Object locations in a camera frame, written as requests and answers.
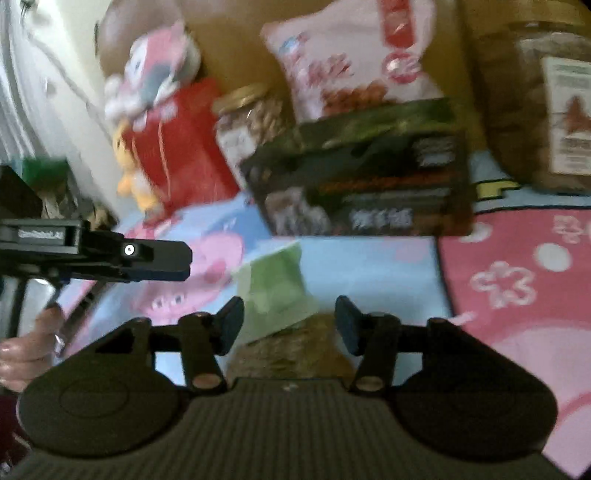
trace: snack bag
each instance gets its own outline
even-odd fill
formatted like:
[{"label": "snack bag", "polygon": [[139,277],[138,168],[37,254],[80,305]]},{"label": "snack bag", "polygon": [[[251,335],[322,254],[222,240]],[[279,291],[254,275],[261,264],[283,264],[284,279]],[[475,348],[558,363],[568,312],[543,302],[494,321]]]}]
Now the snack bag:
[{"label": "snack bag", "polygon": [[262,36],[285,70],[298,122],[441,97],[420,63],[435,13],[433,0],[337,0],[267,24]]}]

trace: flower pattern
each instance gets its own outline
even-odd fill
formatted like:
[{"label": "flower pattern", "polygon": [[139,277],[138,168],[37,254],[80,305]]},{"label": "flower pattern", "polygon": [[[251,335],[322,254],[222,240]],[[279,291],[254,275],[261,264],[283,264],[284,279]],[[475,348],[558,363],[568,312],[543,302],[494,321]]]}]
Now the flower pattern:
[{"label": "flower pattern", "polygon": [[[516,280],[510,288],[501,282],[506,279]],[[470,285],[476,291],[489,292],[489,302],[495,310],[504,309],[511,304],[516,306],[531,305],[537,297],[530,286],[535,274],[523,267],[512,267],[507,262],[494,262],[487,271],[478,272],[470,279]]]},{"label": "flower pattern", "polygon": [[553,232],[562,235],[562,239],[568,244],[578,244],[585,230],[575,216],[555,215]]}]

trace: yellow plush toy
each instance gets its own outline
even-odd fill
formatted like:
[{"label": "yellow plush toy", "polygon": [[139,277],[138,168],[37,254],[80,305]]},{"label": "yellow plush toy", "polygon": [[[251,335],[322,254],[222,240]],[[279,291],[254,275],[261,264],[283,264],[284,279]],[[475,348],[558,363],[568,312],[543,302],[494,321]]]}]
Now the yellow plush toy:
[{"label": "yellow plush toy", "polygon": [[122,134],[128,127],[129,123],[122,121],[113,135],[115,158],[123,169],[123,177],[117,187],[117,194],[122,197],[134,197],[138,208],[144,213],[157,211],[161,208],[160,200],[154,193],[141,166],[135,161],[133,153],[125,145]]}]

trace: gold jar lid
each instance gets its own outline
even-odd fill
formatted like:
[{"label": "gold jar lid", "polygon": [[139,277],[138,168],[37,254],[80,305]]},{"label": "gold jar lid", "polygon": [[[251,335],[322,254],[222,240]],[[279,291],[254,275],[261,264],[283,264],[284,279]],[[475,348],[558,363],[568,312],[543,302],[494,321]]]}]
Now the gold jar lid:
[{"label": "gold jar lid", "polygon": [[501,31],[513,22],[591,25],[591,12],[579,0],[470,0],[464,1],[464,10],[475,38]]},{"label": "gold jar lid", "polygon": [[212,112],[217,116],[223,116],[234,112],[243,106],[263,98],[269,92],[269,87],[263,83],[253,83],[240,87],[223,97],[214,100]]}]

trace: bed sheet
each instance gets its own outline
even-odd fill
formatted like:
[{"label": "bed sheet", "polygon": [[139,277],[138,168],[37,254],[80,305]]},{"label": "bed sheet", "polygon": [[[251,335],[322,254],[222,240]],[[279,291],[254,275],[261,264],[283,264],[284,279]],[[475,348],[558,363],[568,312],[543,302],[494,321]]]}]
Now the bed sheet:
[{"label": "bed sheet", "polygon": [[[511,181],[488,153],[472,158],[478,190],[473,234],[464,238],[300,238],[310,293],[331,311],[349,296],[365,312],[389,312],[414,325],[455,318],[469,333],[543,380],[559,406],[545,455],[569,475],[591,463],[591,198],[539,194]],[[292,239],[272,238],[245,196],[180,211],[156,231],[130,217],[130,236],[186,241],[192,275],[184,283],[115,285],[89,313],[68,353],[128,319],[174,323],[217,311],[235,293],[231,272]],[[70,312],[87,281],[59,303]],[[179,380],[178,359],[157,368]],[[420,369],[418,355],[397,362],[395,382]]]}]

